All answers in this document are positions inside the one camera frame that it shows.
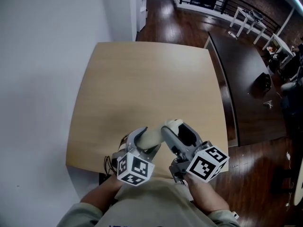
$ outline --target forearm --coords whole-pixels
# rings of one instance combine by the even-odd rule
[[[85,195],[80,202],[89,203],[100,209],[104,214],[122,185],[123,182],[112,175],[100,186]]]
[[[203,213],[209,214],[216,210],[229,210],[228,203],[214,191],[209,183],[204,183],[190,174],[186,174],[184,179],[188,183],[194,204]]]

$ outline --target small white object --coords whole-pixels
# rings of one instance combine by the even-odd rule
[[[235,38],[236,40],[238,40],[238,39],[237,39],[237,36],[234,35],[231,31],[228,31],[228,34],[229,34],[231,37],[233,37],[233,38]]]
[[[208,182],[219,174],[228,159],[217,146],[212,146],[197,152],[186,171]]]
[[[235,211],[233,211],[232,214],[235,217],[235,219],[238,219],[240,217]]]
[[[289,154],[289,152],[286,153],[286,157],[290,161],[290,154]]]
[[[273,107],[272,103],[273,103],[273,100],[269,100],[269,101],[263,103],[263,105],[268,106],[268,108],[271,109]]]
[[[139,186],[151,178],[155,165],[128,152],[118,159],[117,179]]]

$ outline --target dark wooden floor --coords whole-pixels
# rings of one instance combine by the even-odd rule
[[[147,9],[146,26],[138,33],[137,41],[203,48],[208,31],[236,34],[239,29],[230,29],[229,23],[211,16],[178,9],[172,0],[147,0]],[[244,31],[239,39],[251,44],[256,35],[246,35]],[[260,39],[257,43],[260,53],[265,42]],[[292,167],[297,167],[303,156],[301,149],[299,143],[287,138],[229,148],[229,171],[221,173],[211,184],[228,201],[231,210],[239,214],[242,227],[282,227],[294,224],[303,215],[300,207],[293,206],[293,196],[287,211],[289,195],[270,192],[274,170],[279,166],[288,168],[286,153],[291,153]]]

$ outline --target black table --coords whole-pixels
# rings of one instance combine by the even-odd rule
[[[215,33],[209,33],[205,48],[210,52],[218,78],[228,134],[234,132],[228,138],[229,146],[250,145],[285,136],[280,97],[273,83],[266,93],[256,90],[256,78],[263,72],[268,74],[257,49]],[[270,100],[271,109],[263,105]]]

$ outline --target white wall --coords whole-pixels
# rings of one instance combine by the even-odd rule
[[[98,180],[65,153],[91,53],[111,41],[103,0],[0,0],[0,18],[0,226],[55,227]]]
[[[106,13],[114,41],[135,41],[136,0],[106,0]]]

